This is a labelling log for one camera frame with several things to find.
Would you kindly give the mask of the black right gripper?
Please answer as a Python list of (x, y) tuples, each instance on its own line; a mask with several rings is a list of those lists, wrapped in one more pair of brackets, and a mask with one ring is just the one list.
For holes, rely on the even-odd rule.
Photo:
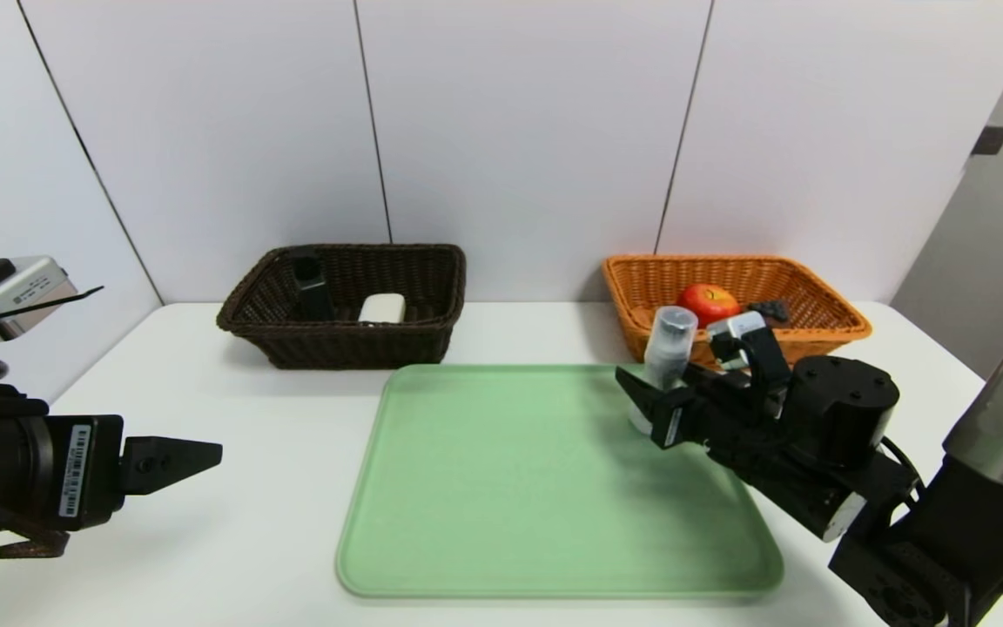
[(722, 465), (770, 465), (791, 441), (779, 425), (783, 397), (791, 384), (791, 365), (753, 373), (712, 372), (689, 365), (683, 388), (656, 388), (625, 367), (616, 382), (629, 398), (633, 428), (652, 428), (660, 448), (684, 443), (703, 446)]

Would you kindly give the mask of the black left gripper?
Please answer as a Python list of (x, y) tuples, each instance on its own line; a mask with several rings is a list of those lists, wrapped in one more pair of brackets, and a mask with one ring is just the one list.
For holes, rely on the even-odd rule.
[(218, 443), (128, 437), (119, 465), (120, 445), (112, 415), (0, 417), (0, 509), (44, 529), (84, 530), (107, 523), (122, 493), (154, 495), (223, 457)]

